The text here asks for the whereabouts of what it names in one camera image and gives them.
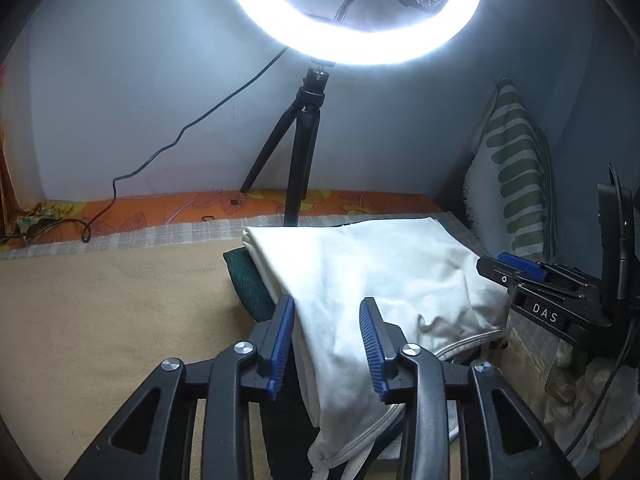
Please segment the colourful floral scarf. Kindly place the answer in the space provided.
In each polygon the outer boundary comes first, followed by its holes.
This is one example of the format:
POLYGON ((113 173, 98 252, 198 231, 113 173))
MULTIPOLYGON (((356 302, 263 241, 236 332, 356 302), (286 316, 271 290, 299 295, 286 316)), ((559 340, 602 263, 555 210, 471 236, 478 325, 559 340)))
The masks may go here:
POLYGON ((62 242, 63 226, 76 226, 75 238, 83 243, 91 240, 88 222, 77 218, 85 203, 61 203, 46 200, 18 216, 9 231, 1 233, 1 250, 7 252, 33 244, 62 242))

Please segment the white camisole top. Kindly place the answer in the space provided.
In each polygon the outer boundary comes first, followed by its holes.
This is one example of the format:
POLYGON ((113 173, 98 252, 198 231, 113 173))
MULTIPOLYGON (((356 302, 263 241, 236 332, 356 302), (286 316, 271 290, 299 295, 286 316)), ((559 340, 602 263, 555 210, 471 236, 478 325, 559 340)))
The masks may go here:
POLYGON ((298 383, 319 430, 307 452, 315 479, 336 466, 354 478, 402 411, 373 390, 359 327, 364 298, 441 360, 501 338, 506 327, 506 291, 477 273, 477 254, 434 218, 247 228, 242 242, 271 298, 295 302, 298 383))

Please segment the green striped white pillow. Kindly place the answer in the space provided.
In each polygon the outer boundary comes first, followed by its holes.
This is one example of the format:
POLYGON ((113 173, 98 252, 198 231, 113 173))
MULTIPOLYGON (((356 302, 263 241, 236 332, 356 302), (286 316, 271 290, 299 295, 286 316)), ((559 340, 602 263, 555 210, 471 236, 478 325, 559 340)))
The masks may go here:
POLYGON ((496 84, 463 185, 471 226, 487 251, 551 262, 558 252, 547 137, 508 78, 496 84))

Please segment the dark green folded garment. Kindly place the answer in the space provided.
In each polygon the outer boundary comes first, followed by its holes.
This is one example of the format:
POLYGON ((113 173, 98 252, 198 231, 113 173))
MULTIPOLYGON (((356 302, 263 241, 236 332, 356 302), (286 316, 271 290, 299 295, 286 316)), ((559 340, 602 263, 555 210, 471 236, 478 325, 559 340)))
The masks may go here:
POLYGON ((235 248, 222 256, 232 286, 245 310, 257 323, 270 320, 276 303, 269 295, 248 250, 244 247, 235 248))

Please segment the beige blanket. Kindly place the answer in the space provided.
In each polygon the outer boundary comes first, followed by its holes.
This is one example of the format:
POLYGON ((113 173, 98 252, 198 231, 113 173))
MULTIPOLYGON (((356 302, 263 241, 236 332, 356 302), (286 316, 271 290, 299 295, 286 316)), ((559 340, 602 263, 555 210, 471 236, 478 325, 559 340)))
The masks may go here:
POLYGON ((240 246, 2 261, 1 414, 40 477, 63 478, 163 359, 210 359, 250 333, 224 262, 240 246))

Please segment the small black tripod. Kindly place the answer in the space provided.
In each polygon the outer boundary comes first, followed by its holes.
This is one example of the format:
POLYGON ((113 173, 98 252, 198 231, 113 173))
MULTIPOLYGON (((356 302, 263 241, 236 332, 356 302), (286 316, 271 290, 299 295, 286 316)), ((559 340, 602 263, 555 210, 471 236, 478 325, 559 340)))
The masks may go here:
POLYGON ((307 195, 314 147, 320 125, 321 107, 326 99, 326 84, 330 74, 322 65, 311 67, 298 88, 293 103, 284 111, 273 127, 250 172, 241 192, 246 193, 292 126, 294 143, 288 170, 284 204, 284 226, 297 226, 302 201, 307 195))

